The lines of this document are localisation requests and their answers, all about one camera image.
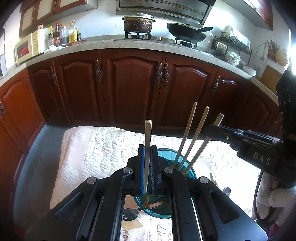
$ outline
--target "granite countertop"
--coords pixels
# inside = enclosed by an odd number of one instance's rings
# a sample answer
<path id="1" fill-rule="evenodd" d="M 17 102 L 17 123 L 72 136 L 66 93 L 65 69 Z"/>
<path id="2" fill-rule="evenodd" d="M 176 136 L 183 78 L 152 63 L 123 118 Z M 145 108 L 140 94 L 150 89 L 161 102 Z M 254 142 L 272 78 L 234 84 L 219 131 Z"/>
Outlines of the granite countertop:
<path id="1" fill-rule="evenodd" d="M 217 65 L 245 79 L 250 80 L 256 86 L 258 86 L 264 93 L 266 93 L 278 105 L 277 96 L 273 92 L 271 92 L 267 87 L 265 87 L 261 82 L 251 77 L 244 71 L 218 59 L 217 57 L 209 53 L 205 53 L 199 50 L 194 50 L 194 49 L 191 49 L 185 46 L 176 45 L 173 43 L 156 41 L 156 40 L 143 41 L 138 39 L 109 39 L 109 40 L 86 41 L 80 44 L 62 48 L 60 50 L 44 53 L 24 62 L 23 64 L 20 64 L 17 67 L 15 66 L 11 67 L 8 70 L 7 75 L 0 80 L 0 86 L 2 86 L 6 81 L 8 81 L 10 78 L 12 78 L 14 75 L 16 75 L 18 72 L 22 71 L 26 67 L 33 65 L 35 63 L 41 62 L 43 60 L 57 57 L 64 54 L 79 52 L 79 51 L 86 51 L 86 50 L 93 50 L 93 49 L 108 49 L 108 48 L 134 48 L 134 49 L 157 50 L 157 51 L 163 51 L 168 53 L 180 54 L 180 55 L 196 58 L 214 65 Z"/>

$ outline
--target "gloved hand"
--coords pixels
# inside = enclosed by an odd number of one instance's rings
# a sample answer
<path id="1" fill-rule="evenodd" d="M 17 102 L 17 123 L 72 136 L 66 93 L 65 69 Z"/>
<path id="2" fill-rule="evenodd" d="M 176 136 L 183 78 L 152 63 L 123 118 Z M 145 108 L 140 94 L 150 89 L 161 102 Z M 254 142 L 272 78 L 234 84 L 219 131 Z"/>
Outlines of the gloved hand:
<path id="1" fill-rule="evenodd" d="M 274 215 L 268 220 L 268 222 L 275 220 L 275 224 L 272 225 L 268 234 L 269 237 L 275 234 L 278 228 L 285 222 L 296 203 L 296 186 L 289 189 L 276 188 L 277 184 L 278 182 L 271 175 L 264 172 L 256 199 L 257 212 L 260 219 L 268 216 L 270 207 L 282 208 L 280 212 L 275 211 Z M 255 212 L 252 212 L 252 218 L 257 218 Z"/>

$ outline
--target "range hood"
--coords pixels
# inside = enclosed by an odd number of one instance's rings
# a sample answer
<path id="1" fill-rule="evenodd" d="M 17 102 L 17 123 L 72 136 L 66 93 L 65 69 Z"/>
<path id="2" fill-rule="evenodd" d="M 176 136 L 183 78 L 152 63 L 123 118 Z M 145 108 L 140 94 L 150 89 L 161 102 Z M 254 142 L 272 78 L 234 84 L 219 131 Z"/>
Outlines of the range hood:
<path id="1" fill-rule="evenodd" d="M 201 28 L 215 2 L 216 0 L 116 0 L 116 13 L 148 13 Z"/>

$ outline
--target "floor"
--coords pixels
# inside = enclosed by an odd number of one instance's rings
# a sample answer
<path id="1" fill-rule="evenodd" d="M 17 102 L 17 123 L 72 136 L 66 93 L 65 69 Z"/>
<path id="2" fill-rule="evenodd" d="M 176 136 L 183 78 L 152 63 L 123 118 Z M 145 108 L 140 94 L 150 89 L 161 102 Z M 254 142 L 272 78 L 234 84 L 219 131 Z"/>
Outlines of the floor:
<path id="1" fill-rule="evenodd" d="M 64 132 L 69 127 L 45 125 L 23 166 L 15 192 L 14 224 L 24 230 L 49 211 Z"/>

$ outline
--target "teal bowl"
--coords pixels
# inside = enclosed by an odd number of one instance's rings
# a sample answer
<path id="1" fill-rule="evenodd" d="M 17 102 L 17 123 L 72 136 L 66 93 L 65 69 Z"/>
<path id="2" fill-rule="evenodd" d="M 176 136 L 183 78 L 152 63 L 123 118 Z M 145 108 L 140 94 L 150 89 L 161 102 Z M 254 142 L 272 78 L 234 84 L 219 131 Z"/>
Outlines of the teal bowl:
<path id="1" fill-rule="evenodd" d="M 174 163 L 175 157 L 176 157 L 178 152 L 175 151 L 175 150 L 172 150 L 172 149 L 160 148 L 160 149 L 157 149 L 157 153 L 158 153 L 158 156 L 166 158 L 168 160 L 169 166 L 171 167 L 173 165 L 173 163 Z M 180 155 L 180 157 L 178 159 L 177 167 L 180 165 L 182 160 L 183 160 L 183 156 Z M 188 165 L 189 165 L 189 161 L 186 160 L 184 162 L 182 168 L 181 168 L 181 172 L 184 171 L 188 167 Z M 197 179 L 193 168 L 191 168 L 188 171 L 188 173 L 186 174 L 186 177 Z M 144 198 L 145 198 L 145 195 L 134 196 L 134 199 L 135 199 L 135 201 L 136 201 L 136 203 L 137 203 L 137 205 L 139 207 L 143 207 Z M 168 199 L 168 196 L 155 196 L 153 194 L 150 194 L 150 196 L 149 196 L 149 204 L 154 203 L 154 202 L 159 202 L 159 201 L 162 201 L 162 200 L 165 200 L 165 199 Z M 170 206 L 169 205 L 166 205 L 165 207 L 160 206 L 159 208 L 155 207 L 155 208 L 153 208 L 151 210 L 146 209 L 146 210 L 144 210 L 144 212 L 149 214 L 150 216 L 155 217 L 155 218 L 171 218 Z"/>

